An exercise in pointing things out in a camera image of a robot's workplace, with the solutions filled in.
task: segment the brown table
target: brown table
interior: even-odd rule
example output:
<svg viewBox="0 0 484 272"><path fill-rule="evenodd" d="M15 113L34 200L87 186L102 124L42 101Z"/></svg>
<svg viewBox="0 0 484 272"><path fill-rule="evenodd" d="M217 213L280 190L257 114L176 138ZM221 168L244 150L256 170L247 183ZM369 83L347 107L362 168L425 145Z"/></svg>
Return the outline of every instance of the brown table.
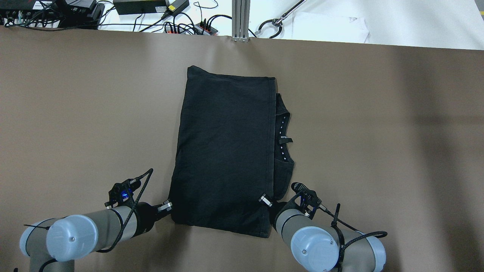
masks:
<svg viewBox="0 0 484 272"><path fill-rule="evenodd" d="M115 182L153 167L142 200L166 199L190 65L277 78L292 181L361 230L388 231L385 271L484 270L484 52L1 28L1 271L28 270L22 224L103 209ZM76 271L303 268L275 231L168 217Z"/></svg>

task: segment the metal bracket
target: metal bracket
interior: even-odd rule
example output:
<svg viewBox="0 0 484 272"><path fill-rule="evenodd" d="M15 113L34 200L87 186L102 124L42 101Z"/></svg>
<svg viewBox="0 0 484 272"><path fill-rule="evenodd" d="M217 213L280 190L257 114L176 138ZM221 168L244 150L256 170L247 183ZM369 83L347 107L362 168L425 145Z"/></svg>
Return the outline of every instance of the metal bracket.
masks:
<svg viewBox="0 0 484 272"><path fill-rule="evenodd" d="M250 0L232 0L232 40L249 41Z"/></svg>

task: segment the white label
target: white label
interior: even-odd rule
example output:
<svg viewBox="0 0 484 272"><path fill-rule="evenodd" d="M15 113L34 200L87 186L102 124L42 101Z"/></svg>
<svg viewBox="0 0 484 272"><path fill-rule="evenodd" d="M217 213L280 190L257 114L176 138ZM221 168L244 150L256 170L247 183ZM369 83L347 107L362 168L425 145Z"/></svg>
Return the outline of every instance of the white label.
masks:
<svg viewBox="0 0 484 272"><path fill-rule="evenodd" d="M33 5L33 10L42 10L46 6L52 4L52 1L35 1L35 4Z"/></svg>
<svg viewBox="0 0 484 272"><path fill-rule="evenodd" d="M165 12L166 7L155 7L156 12Z"/></svg>

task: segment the sheet of paper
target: sheet of paper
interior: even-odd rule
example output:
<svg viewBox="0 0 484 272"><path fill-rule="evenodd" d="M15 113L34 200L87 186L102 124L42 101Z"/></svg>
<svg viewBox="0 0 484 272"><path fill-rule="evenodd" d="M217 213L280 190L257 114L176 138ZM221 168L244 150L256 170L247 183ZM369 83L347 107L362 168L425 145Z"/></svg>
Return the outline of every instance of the sheet of paper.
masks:
<svg viewBox="0 0 484 272"><path fill-rule="evenodd" d="M292 23L293 40L364 43L368 34L363 17L296 12Z"/></svg>

